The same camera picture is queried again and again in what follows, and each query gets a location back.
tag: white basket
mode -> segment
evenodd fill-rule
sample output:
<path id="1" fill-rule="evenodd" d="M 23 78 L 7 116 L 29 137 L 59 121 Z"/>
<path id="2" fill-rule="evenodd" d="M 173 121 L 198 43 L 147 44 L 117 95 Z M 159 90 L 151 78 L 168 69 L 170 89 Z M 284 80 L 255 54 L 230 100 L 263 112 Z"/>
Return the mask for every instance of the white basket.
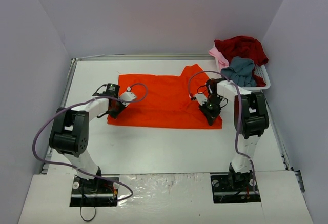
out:
<path id="1" fill-rule="evenodd" d="M 217 71 L 220 71 L 219 60 L 217 58 L 215 58 L 215 63 L 216 63 Z M 249 91 L 261 91 L 261 90 L 268 89 L 271 86 L 269 76 L 267 73 L 267 69 L 265 68 L 264 65 L 262 65 L 262 66 L 255 65 L 254 73 L 257 76 L 262 77 L 264 82 L 266 83 L 266 85 L 264 87 L 243 87 L 244 89 L 249 90 Z"/>

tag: orange cloth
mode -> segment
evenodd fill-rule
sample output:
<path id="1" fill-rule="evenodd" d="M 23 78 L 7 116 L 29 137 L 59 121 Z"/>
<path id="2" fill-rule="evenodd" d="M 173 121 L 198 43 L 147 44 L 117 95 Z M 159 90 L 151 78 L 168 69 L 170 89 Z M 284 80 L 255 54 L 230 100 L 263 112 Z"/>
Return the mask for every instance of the orange cloth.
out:
<path id="1" fill-rule="evenodd" d="M 181 76 L 126 74 L 120 75 L 120 95 L 127 87 L 136 82 L 142 82 L 148 87 L 147 97 L 139 102 L 129 104 L 126 110 L 116 120 L 108 116 L 109 124 L 121 126 L 157 127 L 157 128 L 189 128 L 189 129 L 220 129 L 220 117 L 210 126 L 198 108 L 196 100 L 191 101 L 188 96 L 187 84 L 189 78 L 202 71 L 199 65 L 186 66 Z M 197 88 L 204 85 L 209 77 L 199 74 L 190 84 L 194 94 Z M 133 92 L 142 97 L 145 93 L 143 86 L 133 87 Z"/>

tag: blue cloth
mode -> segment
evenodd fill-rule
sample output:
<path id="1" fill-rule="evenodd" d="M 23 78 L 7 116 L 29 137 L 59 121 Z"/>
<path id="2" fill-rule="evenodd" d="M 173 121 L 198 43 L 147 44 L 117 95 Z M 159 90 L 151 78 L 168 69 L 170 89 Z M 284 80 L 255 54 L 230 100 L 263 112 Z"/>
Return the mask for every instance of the blue cloth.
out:
<path id="1" fill-rule="evenodd" d="M 256 87 L 257 83 L 252 77 L 254 67 L 253 60 L 236 56 L 229 67 L 221 69 L 221 73 L 240 87 Z"/>

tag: red cloth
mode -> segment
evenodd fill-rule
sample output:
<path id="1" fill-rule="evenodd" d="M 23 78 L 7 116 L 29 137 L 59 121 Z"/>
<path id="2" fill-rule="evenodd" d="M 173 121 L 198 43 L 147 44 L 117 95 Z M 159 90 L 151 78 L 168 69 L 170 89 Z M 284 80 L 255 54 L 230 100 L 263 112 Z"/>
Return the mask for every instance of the red cloth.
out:
<path id="1" fill-rule="evenodd" d="M 189 78 L 202 71 L 199 65 L 186 66 L 181 76 L 126 74 L 118 77 L 120 95 L 132 83 L 142 82 L 148 87 L 147 97 L 130 104 L 116 120 L 108 116 L 108 123 L 121 126 L 158 127 L 158 128 L 189 128 L 189 129 L 220 129 L 222 119 L 218 117 L 210 126 L 198 108 L 197 101 L 189 98 L 187 83 Z M 190 83 L 192 93 L 204 85 L 209 77 L 199 74 Z M 133 92 L 142 97 L 143 86 L 134 86 Z"/>
<path id="2" fill-rule="evenodd" d="M 258 66 L 266 64 L 269 61 L 264 53 L 261 42 L 252 37 L 237 36 L 227 40 L 215 40 L 214 43 L 218 51 L 221 52 L 229 62 L 236 56 L 250 58 Z M 254 71 L 253 78 L 258 87 L 266 86 L 263 78 L 255 75 Z"/>

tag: white table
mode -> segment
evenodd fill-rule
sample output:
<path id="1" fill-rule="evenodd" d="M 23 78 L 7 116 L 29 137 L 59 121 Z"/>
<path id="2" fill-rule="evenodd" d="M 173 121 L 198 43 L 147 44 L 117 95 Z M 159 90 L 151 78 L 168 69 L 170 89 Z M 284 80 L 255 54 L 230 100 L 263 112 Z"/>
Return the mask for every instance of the white table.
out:
<path id="1" fill-rule="evenodd" d="M 180 75 L 198 63 L 215 69 L 211 58 L 193 60 L 104 60 L 78 62 L 67 106 L 88 100 L 119 74 Z M 255 152 L 261 203 L 213 204 L 210 172 L 226 172 L 234 155 L 233 107 L 221 114 L 221 130 L 119 127 L 95 119 L 89 127 L 88 150 L 104 174 L 119 174 L 135 195 L 117 207 L 97 208 L 92 223 L 288 223 L 311 224 L 294 172 L 286 171 L 270 126 Z M 54 152 L 53 161 L 68 162 Z M 35 175 L 20 224 L 84 223 L 79 208 L 70 208 L 74 170 L 50 166 Z M 119 196 L 127 195 L 123 187 Z M 93 208 L 83 208 L 89 218 Z"/>
<path id="2" fill-rule="evenodd" d="M 77 63 L 67 106 L 90 99 L 104 83 L 117 83 L 120 74 L 180 75 L 186 65 L 215 70 L 208 60 L 110 60 Z M 89 123 L 88 151 L 104 174 L 159 174 L 226 172 L 234 156 L 235 127 L 231 102 L 221 113 L 223 129 L 163 129 L 112 126 L 106 117 Z M 53 161 L 68 162 L 54 151 Z M 285 170 L 272 127 L 265 131 L 255 152 L 257 171 Z M 75 173 L 51 165 L 49 174 Z"/>

